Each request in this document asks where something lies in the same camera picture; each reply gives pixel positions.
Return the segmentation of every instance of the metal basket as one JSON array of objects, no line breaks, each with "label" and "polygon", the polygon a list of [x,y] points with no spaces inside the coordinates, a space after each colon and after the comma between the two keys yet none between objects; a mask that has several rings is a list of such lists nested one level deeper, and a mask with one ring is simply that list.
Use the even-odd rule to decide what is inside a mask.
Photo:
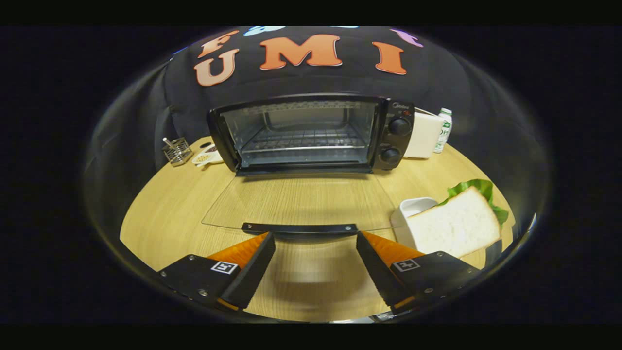
[{"label": "metal basket", "polygon": [[172,166],[180,166],[185,164],[194,152],[190,149],[185,138],[172,140],[173,148],[166,145],[162,148],[164,155]]}]

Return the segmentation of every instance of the bread slice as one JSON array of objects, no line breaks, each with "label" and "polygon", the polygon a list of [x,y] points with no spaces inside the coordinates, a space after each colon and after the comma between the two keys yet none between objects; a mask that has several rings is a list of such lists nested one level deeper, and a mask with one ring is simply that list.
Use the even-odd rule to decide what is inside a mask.
[{"label": "bread slice", "polygon": [[406,219],[415,249],[429,254],[442,250],[462,258],[501,238],[501,227],[488,201],[475,187]]}]

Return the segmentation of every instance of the lettuce leaf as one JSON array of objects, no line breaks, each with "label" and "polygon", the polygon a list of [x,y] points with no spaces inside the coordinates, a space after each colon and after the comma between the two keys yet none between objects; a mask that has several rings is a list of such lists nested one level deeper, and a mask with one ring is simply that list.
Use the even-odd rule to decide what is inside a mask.
[{"label": "lettuce leaf", "polygon": [[461,193],[465,189],[468,189],[471,186],[475,186],[475,188],[479,190],[481,195],[484,196],[484,198],[486,198],[486,200],[488,201],[488,205],[490,205],[495,216],[497,217],[497,220],[499,221],[499,226],[503,230],[503,223],[506,222],[508,219],[508,212],[493,204],[493,183],[488,180],[474,179],[470,181],[461,182],[455,187],[451,187],[447,189],[447,192],[449,193],[449,197],[447,197],[446,200],[439,203],[438,205],[444,206],[451,198],[457,196],[459,193]]}]

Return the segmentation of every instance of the black knob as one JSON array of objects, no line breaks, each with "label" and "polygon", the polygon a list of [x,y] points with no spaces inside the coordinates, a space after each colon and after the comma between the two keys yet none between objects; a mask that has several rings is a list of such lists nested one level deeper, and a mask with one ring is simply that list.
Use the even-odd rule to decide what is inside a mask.
[{"label": "black knob", "polygon": [[387,164],[396,164],[400,161],[400,159],[402,159],[402,155],[395,148],[389,148],[389,149],[385,149],[380,154],[380,159],[382,159],[383,162]]},{"label": "black knob", "polygon": [[392,134],[406,136],[411,132],[412,128],[411,124],[406,119],[398,118],[389,124],[389,130]]}]

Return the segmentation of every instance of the white box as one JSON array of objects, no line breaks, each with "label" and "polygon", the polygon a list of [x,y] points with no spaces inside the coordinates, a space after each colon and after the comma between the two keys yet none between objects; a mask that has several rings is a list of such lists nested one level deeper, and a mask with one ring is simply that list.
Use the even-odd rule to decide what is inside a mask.
[{"label": "white box", "polygon": [[409,227],[407,217],[418,214],[430,209],[438,204],[437,201],[429,197],[406,199],[400,203],[399,208],[391,214],[391,225],[395,238],[399,244],[416,249],[415,238],[412,236],[412,229]]},{"label": "white box", "polygon": [[404,152],[405,158],[430,158],[439,141],[443,118],[415,108],[411,140]]}]

